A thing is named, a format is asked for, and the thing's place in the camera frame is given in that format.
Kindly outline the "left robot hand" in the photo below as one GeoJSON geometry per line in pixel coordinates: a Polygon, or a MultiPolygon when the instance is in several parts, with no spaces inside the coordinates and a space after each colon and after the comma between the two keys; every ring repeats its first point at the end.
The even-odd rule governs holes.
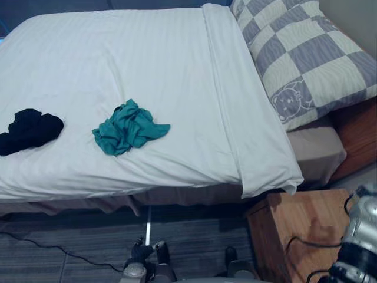
{"type": "Polygon", "coordinates": [[[139,237],[131,250],[130,262],[145,264],[147,258],[154,252],[154,248],[151,245],[144,244],[144,238],[139,237]]]}

